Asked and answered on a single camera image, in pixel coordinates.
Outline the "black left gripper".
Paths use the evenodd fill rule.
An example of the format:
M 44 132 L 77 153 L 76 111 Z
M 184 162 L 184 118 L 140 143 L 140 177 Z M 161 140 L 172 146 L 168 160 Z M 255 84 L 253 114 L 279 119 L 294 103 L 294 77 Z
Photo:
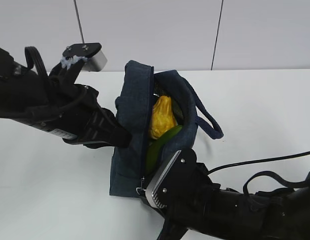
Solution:
M 127 148 L 132 135 L 117 122 L 112 111 L 98 104 L 98 94 L 90 86 L 74 84 L 58 91 L 53 102 L 28 106 L 22 123 L 56 135 L 69 145 Z

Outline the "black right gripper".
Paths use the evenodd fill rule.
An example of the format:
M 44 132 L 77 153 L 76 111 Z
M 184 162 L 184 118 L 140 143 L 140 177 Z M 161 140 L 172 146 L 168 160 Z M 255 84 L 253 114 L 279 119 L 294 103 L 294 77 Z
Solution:
M 164 224 L 157 237 L 158 240 L 180 240 L 189 229 L 198 230 L 198 225 L 204 218 L 204 201 L 208 195 L 204 193 L 213 186 L 208 177 L 208 169 L 202 162 L 197 162 L 189 181 L 186 192 L 175 198 L 163 209 L 153 208 L 147 201 L 146 191 L 141 194 L 143 204 L 155 210 L 164 218 Z

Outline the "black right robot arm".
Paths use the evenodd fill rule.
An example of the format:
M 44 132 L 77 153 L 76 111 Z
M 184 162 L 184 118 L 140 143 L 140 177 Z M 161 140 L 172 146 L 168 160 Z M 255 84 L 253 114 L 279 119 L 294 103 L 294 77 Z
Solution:
M 164 217 L 161 240 L 179 240 L 193 230 L 222 240 L 310 240 L 310 172 L 290 182 L 272 171 L 281 188 L 249 193 L 221 189 L 203 163 L 185 158 L 164 165 L 146 187 L 150 207 Z

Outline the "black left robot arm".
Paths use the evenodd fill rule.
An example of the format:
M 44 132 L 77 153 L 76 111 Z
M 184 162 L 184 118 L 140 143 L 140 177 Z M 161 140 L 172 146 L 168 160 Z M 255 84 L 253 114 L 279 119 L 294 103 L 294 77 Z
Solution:
M 0 119 L 56 135 L 69 145 L 129 146 L 132 135 L 99 105 L 99 92 L 76 82 L 81 71 L 99 72 L 106 65 L 100 43 L 68 46 L 50 72 L 36 47 L 27 46 L 24 54 L 26 65 L 0 48 Z

